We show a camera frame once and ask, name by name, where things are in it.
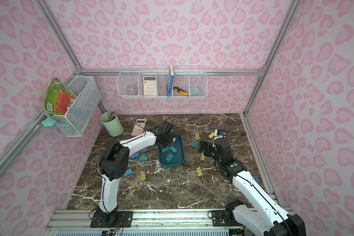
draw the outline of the wall shelf basket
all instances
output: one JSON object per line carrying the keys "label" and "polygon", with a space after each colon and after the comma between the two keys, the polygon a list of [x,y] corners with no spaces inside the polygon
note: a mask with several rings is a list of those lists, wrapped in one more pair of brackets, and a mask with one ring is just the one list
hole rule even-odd
{"label": "wall shelf basket", "polygon": [[92,76],[76,76],[67,87],[77,95],[77,98],[66,114],[46,113],[46,115],[57,121],[55,125],[66,137],[81,137],[101,95]]}
{"label": "wall shelf basket", "polygon": [[[124,98],[195,98],[204,99],[207,97],[207,74],[205,66],[173,66],[173,86],[188,93],[187,96],[172,90],[167,96],[166,84],[169,80],[169,66],[119,66],[117,77],[118,95]],[[156,96],[145,96],[143,94],[143,77],[156,77]],[[194,87],[199,93],[191,94],[190,88]]]}

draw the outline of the mounting plate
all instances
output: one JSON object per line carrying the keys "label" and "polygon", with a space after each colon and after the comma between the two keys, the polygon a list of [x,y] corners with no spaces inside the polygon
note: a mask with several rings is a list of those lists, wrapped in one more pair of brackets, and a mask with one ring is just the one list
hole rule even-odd
{"label": "mounting plate", "polygon": [[[118,211],[118,218],[122,219],[122,224],[124,228],[129,228],[131,226],[132,221],[132,211]],[[93,215],[92,222],[90,223],[91,228],[117,228],[121,223],[120,220],[113,225],[107,225],[105,221],[97,214],[96,212]]]}
{"label": "mounting plate", "polygon": [[233,219],[234,223],[230,223],[230,220],[228,219],[227,214],[225,213],[225,210],[215,210],[215,211],[210,211],[212,216],[212,225],[213,226],[243,226],[242,224],[239,224]]}

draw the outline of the blue tray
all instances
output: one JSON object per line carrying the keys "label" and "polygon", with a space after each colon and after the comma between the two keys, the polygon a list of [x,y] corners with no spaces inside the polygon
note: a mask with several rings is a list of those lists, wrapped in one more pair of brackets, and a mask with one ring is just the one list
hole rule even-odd
{"label": "blue tray", "polygon": [[185,149],[183,148],[182,137],[178,132],[172,132],[171,135],[176,138],[176,141],[172,144],[177,149],[176,153],[172,153],[174,157],[167,162],[166,154],[163,153],[161,147],[159,147],[159,162],[165,168],[179,167],[185,161]]}

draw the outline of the book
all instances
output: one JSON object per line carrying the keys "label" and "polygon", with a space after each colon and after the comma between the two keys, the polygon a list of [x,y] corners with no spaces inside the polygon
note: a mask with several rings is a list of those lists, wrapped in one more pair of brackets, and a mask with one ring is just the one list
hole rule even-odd
{"label": "book", "polygon": [[173,88],[173,79],[174,79],[174,71],[173,66],[170,65],[169,73],[168,73],[168,81],[166,83],[166,95],[169,97],[172,93]]}
{"label": "book", "polygon": [[43,99],[43,110],[52,115],[64,115],[77,96],[57,78],[50,80]]}

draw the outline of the barcode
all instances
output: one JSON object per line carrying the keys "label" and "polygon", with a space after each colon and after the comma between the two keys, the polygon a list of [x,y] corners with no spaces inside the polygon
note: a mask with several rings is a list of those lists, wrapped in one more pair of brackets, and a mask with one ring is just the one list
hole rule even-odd
{"label": "barcode", "polygon": [[53,111],[52,105],[50,103],[47,102],[46,106],[47,106],[47,110]]}

